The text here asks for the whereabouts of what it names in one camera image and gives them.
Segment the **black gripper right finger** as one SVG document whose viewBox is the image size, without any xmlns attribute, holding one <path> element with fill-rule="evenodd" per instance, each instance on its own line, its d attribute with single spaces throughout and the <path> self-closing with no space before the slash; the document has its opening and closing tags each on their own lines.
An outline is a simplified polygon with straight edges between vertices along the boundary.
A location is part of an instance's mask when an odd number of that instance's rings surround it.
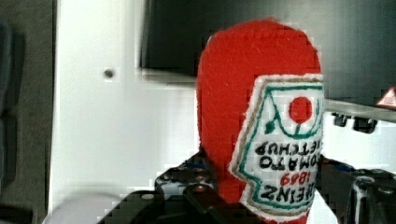
<svg viewBox="0 0 396 224">
<path fill-rule="evenodd" d="M 319 158 L 316 190 L 338 224 L 396 224 L 395 174 Z"/>
</svg>

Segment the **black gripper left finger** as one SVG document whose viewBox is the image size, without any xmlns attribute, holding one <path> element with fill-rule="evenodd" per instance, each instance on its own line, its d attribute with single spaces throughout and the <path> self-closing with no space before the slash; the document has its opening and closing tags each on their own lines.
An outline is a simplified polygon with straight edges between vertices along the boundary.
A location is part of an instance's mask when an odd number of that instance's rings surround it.
<svg viewBox="0 0 396 224">
<path fill-rule="evenodd" d="M 241 203 L 218 194 L 215 170 L 199 150 L 155 180 L 154 190 L 130 193 L 98 224 L 263 224 Z"/>
</svg>

